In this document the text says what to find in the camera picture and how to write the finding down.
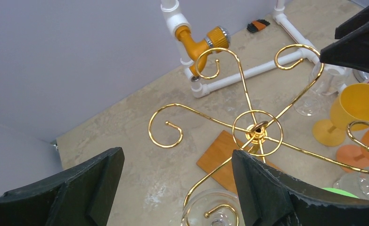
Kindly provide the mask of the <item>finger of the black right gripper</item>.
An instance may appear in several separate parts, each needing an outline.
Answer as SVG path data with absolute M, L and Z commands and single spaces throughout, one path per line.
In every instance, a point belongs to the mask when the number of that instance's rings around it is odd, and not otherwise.
M 369 22 L 369 5 L 365 7 L 362 11 L 358 12 L 353 17 L 339 25 L 335 29 L 335 39 L 339 40 L 343 38 L 356 29 L 362 27 L 367 22 Z
M 369 22 L 323 48 L 320 62 L 369 73 Z

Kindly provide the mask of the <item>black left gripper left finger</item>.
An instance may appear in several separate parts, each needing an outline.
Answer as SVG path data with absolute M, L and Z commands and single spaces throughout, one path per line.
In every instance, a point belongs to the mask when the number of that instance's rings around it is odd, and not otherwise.
M 0 226 L 105 226 L 124 165 L 121 147 L 0 196 Z

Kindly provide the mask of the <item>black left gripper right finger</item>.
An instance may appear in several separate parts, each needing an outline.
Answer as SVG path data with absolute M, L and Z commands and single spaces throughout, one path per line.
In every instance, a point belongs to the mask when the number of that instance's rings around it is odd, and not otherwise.
M 245 151 L 231 162 L 246 226 L 369 226 L 369 200 L 315 187 Z

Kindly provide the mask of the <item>green plastic goblet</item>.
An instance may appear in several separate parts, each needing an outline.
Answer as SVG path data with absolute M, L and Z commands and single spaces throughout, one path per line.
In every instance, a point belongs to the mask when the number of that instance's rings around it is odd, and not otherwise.
M 326 191 L 329 191 L 329 192 L 332 192 L 332 193 L 335 193 L 335 194 L 340 194 L 340 195 L 344 195 L 344 196 L 348 196 L 348 197 L 352 197 L 352 198 L 359 198 L 358 196 L 348 192 L 348 191 L 345 191 L 345 190 L 342 190 L 342 189 L 338 189 L 338 188 L 331 188 L 331 187 L 325 187 L 325 188 L 322 188 L 323 190 L 326 190 Z

